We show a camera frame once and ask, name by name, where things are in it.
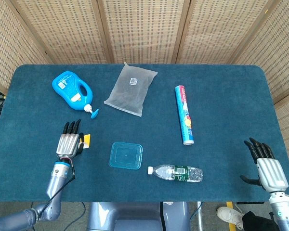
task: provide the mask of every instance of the clear plastic bottle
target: clear plastic bottle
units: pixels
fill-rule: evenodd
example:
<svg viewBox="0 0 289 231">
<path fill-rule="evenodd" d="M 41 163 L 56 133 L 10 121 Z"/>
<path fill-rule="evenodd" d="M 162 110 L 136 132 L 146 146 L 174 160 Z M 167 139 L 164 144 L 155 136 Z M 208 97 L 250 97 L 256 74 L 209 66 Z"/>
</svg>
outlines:
<svg viewBox="0 0 289 231">
<path fill-rule="evenodd" d="M 177 165 L 160 165 L 148 167 L 148 174 L 164 180 L 200 182 L 203 180 L 203 171 L 200 168 Z"/>
</svg>

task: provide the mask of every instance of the yellow object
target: yellow object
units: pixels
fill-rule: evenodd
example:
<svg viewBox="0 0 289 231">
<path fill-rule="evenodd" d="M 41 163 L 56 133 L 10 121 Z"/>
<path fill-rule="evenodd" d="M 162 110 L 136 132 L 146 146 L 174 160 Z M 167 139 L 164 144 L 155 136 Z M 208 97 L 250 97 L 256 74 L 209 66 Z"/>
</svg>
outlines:
<svg viewBox="0 0 289 231">
<path fill-rule="evenodd" d="M 233 208 L 233 204 L 231 201 L 227 201 L 226 205 L 228 208 Z M 236 231 L 236 226 L 234 224 L 229 223 L 229 231 Z"/>
<path fill-rule="evenodd" d="M 84 135 L 84 143 L 83 143 L 83 148 L 89 148 L 90 147 L 90 137 L 91 135 L 90 134 L 86 134 Z"/>
</svg>

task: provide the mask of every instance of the robotic arm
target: robotic arm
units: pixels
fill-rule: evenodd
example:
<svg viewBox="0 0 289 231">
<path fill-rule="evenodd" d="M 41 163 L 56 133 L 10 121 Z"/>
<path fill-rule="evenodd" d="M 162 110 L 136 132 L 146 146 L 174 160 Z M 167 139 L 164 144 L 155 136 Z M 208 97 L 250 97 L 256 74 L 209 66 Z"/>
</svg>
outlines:
<svg viewBox="0 0 289 231">
<path fill-rule="evenodd" d="M 84 142 L 83 133 L 77 134 L 80 119 L 70 125 L 66 123 L 57 147 L 59 160 L 54 163 L 52 176 L 48 185 L 49 201 L 35 208 L 0 218 L 0 231 L 21 231 L 34 226 L 38 221 L 53 221 L 60 216 L 62 189 L 75 179 L 73 158 L 80 154 L 83 143 L 78 148 L 79 139 Z M 72 178 L 66 181 L 69 169 L 72 168 Z"/>
<path fill-rule="evenodd" d="M 244 143 L 248 146 L 257 166 L 259 179 L 250 180 L 245 176 L 240 177 L 247 184 L 262 186 L 270 193 L 269 202 L 277 224 L 281 231 L 289 231 L 289 195 L 285 194 L 289 185 L 284 170 L 268 145 L 253 138 L 250 138 L 250 141 L 251 143 L 248 141 Z"/>
</svg>

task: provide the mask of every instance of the blue plastic bottle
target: blue plastic bottle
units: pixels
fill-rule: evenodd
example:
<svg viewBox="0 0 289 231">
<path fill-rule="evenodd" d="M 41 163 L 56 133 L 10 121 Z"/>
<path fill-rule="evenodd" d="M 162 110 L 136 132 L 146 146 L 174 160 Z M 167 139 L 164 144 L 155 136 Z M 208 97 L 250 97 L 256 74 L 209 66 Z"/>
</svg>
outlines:
<svg viewBox="0 0 289 231">
<path fill-rule="evenodd" d="M 84 110 L 91 113 L 91 119 L 94 119 L 99 109 L 92 112 L 91 103 L 93 100 L 93 92 L 78 75 L 71 71 L 65 71 L 53 80 L 53 89 L 67 102 L 67 104 L 75 110 Z M 80 87 L 83 87 L 87 95 L 81 93 Z"/>
</svg>

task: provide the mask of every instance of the blue container lid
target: blue container lid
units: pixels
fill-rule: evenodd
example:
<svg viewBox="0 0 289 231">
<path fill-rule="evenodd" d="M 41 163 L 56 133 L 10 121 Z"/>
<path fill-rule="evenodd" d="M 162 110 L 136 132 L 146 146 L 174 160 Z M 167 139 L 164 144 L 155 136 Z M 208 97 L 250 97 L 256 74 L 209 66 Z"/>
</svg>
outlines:
<svg viewBox="0 0 289 231">
<path fill-rule="evenodd" d="M 115 142 L 112 145 L 109 165 L 127 169 L 139 169 L 143 156 L 140 144 Z"/>
</svg>

